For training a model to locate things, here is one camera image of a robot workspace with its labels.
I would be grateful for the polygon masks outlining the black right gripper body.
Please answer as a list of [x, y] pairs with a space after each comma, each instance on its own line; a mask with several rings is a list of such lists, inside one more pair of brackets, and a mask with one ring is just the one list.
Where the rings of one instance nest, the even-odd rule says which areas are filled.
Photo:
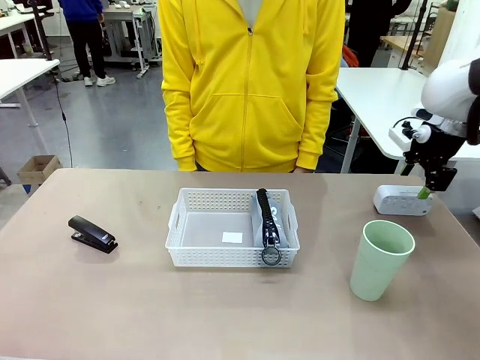
[[423, 127], [412, 136], [409, 148], [409, 163], [419, 164], [424, 170], [444, 167], [457, 154], [466, 139], [438, 130]]

